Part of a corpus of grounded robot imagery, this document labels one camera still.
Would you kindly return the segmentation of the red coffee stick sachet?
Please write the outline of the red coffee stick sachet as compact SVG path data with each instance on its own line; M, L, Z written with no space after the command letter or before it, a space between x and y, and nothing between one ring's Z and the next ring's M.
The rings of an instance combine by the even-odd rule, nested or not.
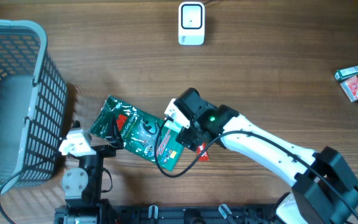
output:
M206 143L204 142L196 149L197 154L200 155L199 161L209 161L209 154L207 152L203 152L205 147Z

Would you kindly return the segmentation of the green glove package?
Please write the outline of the green glove package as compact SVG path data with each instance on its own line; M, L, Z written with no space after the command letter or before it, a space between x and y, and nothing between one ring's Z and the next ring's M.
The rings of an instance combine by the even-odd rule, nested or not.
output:
M176 142L181 130L178 125L171 121L163 124L162 119L109 96L89 132L107 139L112 118L116 119L124 149L151 162L155 162L156 151L160 167L170 172L174 169L184 150L184 147ZM158 140L157 150L154 149L155 140Z

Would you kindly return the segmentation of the green white small box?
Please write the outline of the green white small box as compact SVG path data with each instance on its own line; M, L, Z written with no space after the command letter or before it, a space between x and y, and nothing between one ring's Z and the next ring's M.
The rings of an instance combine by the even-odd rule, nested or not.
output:
M347 80L348 78L353 76L358 76L358 65L337 70L334 74L335 79L339 82Z

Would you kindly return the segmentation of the red small carton box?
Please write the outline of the red small carton box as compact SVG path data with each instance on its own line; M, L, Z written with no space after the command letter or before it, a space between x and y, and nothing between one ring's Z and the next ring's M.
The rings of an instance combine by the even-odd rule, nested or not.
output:
M344 93L350 100L350 102L354 102L358 100L358 77L353 76L344 80L340 83L341 88Z

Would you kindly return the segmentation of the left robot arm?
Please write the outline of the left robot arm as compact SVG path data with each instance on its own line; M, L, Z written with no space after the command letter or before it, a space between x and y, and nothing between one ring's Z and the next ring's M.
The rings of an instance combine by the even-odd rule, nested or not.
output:
M62 177L66 205L55 210L55 223L121 222L109 200L101 198L102 193L109 192L102 189L103 173L110 174L103 166L104 158L114 157L118 149L124 148L116 118L111 118L107 128L108 142L92 146L90 133L80 127L79 121L75 121L62 141L59 147L61 154L77 158L79 164L77 168L66 171Z

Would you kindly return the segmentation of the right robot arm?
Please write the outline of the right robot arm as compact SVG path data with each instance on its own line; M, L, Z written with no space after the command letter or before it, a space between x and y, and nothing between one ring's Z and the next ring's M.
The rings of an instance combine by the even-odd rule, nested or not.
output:
M273 211L282 223L358 220L358 178L331 147L321 152L289 143L226 106L214 106L189 88L171 100L165 115L181 127L177 142L189 149L218 144L258 162L291 187Z

